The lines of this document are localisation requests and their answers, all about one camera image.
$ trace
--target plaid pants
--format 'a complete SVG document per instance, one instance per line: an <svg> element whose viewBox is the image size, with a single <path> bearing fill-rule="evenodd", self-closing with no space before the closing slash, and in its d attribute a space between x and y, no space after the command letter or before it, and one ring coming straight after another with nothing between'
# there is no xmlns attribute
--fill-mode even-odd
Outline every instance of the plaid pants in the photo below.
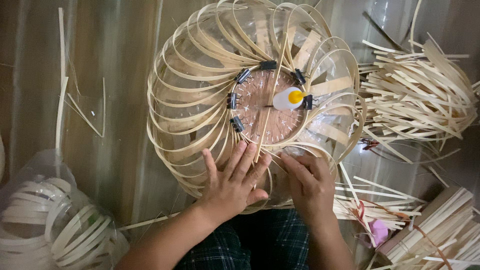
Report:
<svg viewBox="0 0 480 270"><path fill-rule="evenodd" d="M215 229L178 263L178 270L307 270L308 232L294 209L238 215Z"/></svg>

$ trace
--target floor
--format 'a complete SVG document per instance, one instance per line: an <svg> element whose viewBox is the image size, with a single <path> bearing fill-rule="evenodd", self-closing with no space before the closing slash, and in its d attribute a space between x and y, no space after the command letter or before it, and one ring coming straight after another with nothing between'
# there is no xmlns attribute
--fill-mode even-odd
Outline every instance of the floor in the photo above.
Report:
<svg viewBox="0 0 480 270"><path fill-rule="evenodd" d="M97 128L102 126L102 78L105 78L106 136L97 136L68 106L65 108L64 161L79 189L113 213L118 225L136 223L184 209L192 202L156 156L145 132L146 77L153 56L180 23L211 0L152 1L33 1L0 0L0 133L7 164L2 183L35 152L54 148L60 91L58 7L65 11L68 61L78 89L67 92ZM317 0L295 0L316 5ZM405 46L416 0L322 0L318 10L332 33L343 38L359 63L374 56L362 39L388 47L389 42L373 22ZM480 80L480 5L469 0L423 0L415 39L425 41L429 32L446 53L470 54L459 64L472 82ZM463 141L451 139L444 153L462 150L439 161L437 171L480 195L479 122L468 128ZM425 160L422 147L394 147L413 160ZM399 191L432 199L441 184L426 164L391 161L357 146L344 160L353 175ZM357 245L355 224L342 221L342 232L362 265L369 251ZM130 232L132 241L143 227Z"/></svg>

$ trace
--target forearm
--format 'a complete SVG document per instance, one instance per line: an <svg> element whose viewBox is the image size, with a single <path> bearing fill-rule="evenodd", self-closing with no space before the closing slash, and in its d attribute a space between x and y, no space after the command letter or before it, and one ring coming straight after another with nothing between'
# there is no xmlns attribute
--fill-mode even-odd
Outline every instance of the forearm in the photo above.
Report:
<svg viewBox="0 0 480 270"><path fill-rule="evenodd" d="M131 249L116 269L172 269L218 225L206 218L199 204L194 204L169 220L150 239Z"/></svg>
<svg viewBox="0 0 480 270"><path fill-rule="evenodd" d="M352 255L343 240L338 221L328 217L328 222L309 228L309 267L315 269L354 269Z"/></svg>

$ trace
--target white plastic bottle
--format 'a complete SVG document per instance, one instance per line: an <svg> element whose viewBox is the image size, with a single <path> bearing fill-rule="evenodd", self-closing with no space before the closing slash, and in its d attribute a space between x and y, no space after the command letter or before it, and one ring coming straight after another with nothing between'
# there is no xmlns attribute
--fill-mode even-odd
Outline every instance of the white plastic bottle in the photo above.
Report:
<svg viewBox="0 0 480 270"><path fill-rule="evenodd" d="M300 107L303 93L296 87L289 87L273 97L273 107L277 110L292 110Z"/></svg>

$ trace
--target yellow bottle cap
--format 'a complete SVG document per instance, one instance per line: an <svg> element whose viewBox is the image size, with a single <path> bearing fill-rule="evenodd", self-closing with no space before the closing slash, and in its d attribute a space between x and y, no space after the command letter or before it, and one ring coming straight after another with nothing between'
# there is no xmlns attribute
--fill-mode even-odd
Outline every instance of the yellow bottle cap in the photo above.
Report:
<svg viewBox="0 0 480 270"><path fill-rule="evenodd" d="M303 99L303 94L301 91L295 90L288 95L288 100L292 104L297 104Z"/></svg>

